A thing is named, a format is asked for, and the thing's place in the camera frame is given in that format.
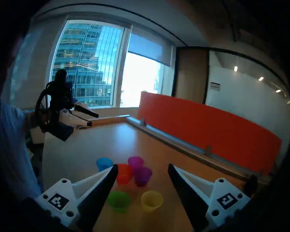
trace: blue cup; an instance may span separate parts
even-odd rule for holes
[[[109,158],[99,158],[97,160],[97,166],[98,166],[99,172],[102,172],[103,170],[109,167],[112,167],[113,161],[110,160]]]

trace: orange partition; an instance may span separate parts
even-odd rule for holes
[[[199,148],[267,175],[281,140],[242,117],[203,104],[142,92],[138,119]]]

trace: window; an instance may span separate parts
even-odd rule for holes
[[[172,51],[166,38],[147,29],[70,20],[57,44],[50,79],[64,68],[73,97],[89,107],[138,107],[142,91],[171,94],[166,89],[172,88]]]
[[[96,21],[68,21],[57,46],[51,80],[64,68],[73,97],[88,106],[113,105],[111,96],[124,28]]]
[[[141,92],[161,94],[165,65],[132,53],[127,53],[121,86],[121,107],[138,107]]]

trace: blue shirt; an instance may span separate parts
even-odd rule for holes
[[[42,193],[27,152],[29,128],[25,111],[0,104],[0,168],[19,201],[35,199]]]

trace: green cup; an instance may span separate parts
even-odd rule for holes
[[[121,191],[111,192],[106,201],[116,213],[125,213],[130,205],[129,195]]]

